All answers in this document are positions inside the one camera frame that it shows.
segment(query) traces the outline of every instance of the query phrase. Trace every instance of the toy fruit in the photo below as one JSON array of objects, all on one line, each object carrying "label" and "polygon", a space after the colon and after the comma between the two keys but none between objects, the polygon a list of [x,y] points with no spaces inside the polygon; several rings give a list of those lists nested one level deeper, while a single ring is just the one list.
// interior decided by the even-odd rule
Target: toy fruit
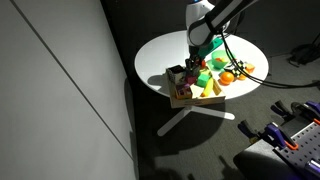
[{"label": "toy fruit", "polygon": [[207,82],[206,87],[204,88],[203,92],[201,93],[201,97],[208,97],[213,88],[213,79],[210,78]]},{"label": "toy fruit", "polygon": [[230,83],[233,82],[233,80],[234,80],[234,76],[230,72],[223,72],[220,75],[220,82],[224,85],[229,85]]},{"label": "toy fruit", "polygon": [[239,80],[245,80],[247,78],[247,76],[246,75],[244,75],[244,74],[240,74],[240,76],[238,77],[238,79]]},{"label": "toy fruit", "polygon": [[253,70],[254,70],[254,65],[252,65],[252,64],[247,64],[246,65],[246,70],[247,70],[247,72],[249,73],[249,74],[251,74],[252,72],[253,72]]}]

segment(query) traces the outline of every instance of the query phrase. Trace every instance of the gray wall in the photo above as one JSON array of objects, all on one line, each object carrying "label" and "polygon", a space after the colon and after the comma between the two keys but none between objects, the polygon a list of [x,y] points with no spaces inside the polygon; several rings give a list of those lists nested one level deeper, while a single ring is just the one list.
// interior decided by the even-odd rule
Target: gray wall
[{"label": "gray wall", "polygon": [[15,2],[0,1],[0,179],[138,179],[130,86],[100,1]]},{"label": "gray wall", "polygon": [[[188,0],[102,2],[107,5],[109,21],[129,75],[134,75],[134,57],[146,42],[186,29]],[[246,10],[238,35],[263,49],[268,57],[288,53],[297,45],[311,42],[319,32],[319,5],[319,0],[260,0]]]}]

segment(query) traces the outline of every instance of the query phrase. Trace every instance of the orange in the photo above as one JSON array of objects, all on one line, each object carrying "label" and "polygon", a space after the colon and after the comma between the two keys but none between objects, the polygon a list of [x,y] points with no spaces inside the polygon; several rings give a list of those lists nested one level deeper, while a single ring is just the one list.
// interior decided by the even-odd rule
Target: orange
[{"label": "orange", "polygon": [[225,85],[229,85],[234,80],[234,75],[230,72],[223,72],[220,75],[220,82]]},{"label": "orange", "polygon": [[247,76],[246,75],[244,75],[244,74],[240,74],[240,76],[238,77],[238,79],[239,80],[245,80],[247,78]]}]

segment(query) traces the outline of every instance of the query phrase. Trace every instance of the table leg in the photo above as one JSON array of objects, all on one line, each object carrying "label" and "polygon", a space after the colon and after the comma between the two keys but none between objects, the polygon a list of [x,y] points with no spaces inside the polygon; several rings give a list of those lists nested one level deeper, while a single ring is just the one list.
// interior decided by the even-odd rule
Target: table leg
[{"label": "table leg", "polygon": [[186,115],[188,115],[191,111],[206,114],[210,116],[220,117],[228,120],[234,120],[234,115],[227,112],[216,111],[212,109],[206,109],[196,106],[189,106],[183,108],[178,114],[176,114],[172,119],[170,119],[165,125],[163,125],[158,130],[159,136],[164,136],[170,129],[172,129],[176,124],[178,124]]}]

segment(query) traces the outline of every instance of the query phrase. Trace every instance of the round white table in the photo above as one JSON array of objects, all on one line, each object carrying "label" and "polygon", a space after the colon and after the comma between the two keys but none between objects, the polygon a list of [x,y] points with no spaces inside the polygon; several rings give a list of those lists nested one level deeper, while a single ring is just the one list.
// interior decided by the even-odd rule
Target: round white table
[{"label": "round white table", "polygon": [[[269,70],[268,61],[259,48],[234,35],[228,36],[226,42],[237,59],[251,63],[255,66],[255,70],[251,74],[252,76],[263,80],[267,77]],[[216,50],[224,49],[224,45],[222,44]],[[136,55],[135,69],[139,78],[145,85],[157,93],[169,97],[169,90],[164,77],[165,69],[176,65],[185,66],[185,59],[189,58],[189,56],[186,31],[173,32],[159,36],[145,44]],[[210,59],[211,53],[205,60],[208,61]],[[212,71],[212,74],[216,79],[219,79],[219,72]],[[247,94],[258,86],[258,83],[246,79],[244,81],[237,80],[229,86],[221,86],[221,89],[226,94],[226,99],[231,99]],[[164,135],[191,111],[230,120],[234,119],[234,115],[230,113],[190,106],[184,108],[160,128],[158,135]]]}]

